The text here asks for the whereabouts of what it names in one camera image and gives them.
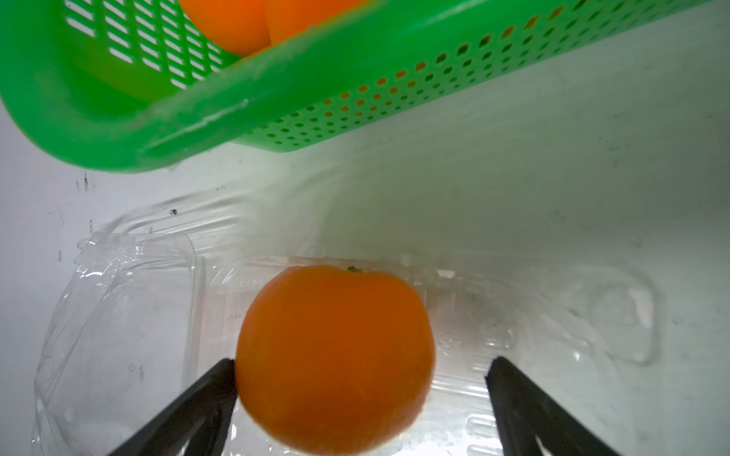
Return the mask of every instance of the white table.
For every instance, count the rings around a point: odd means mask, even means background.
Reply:
[[[227,144],[131,176],[46,156],[2,111],[0,454],[29,453],[33,377],[77,241],[234,179],[269,192],[272,220],[304,237],[642,269],[667,309],[656,385],[667,448],[730,454],[727,23],[730,2],[717,0],[307,150]],[[288,204],[306,175],[308,203]]]

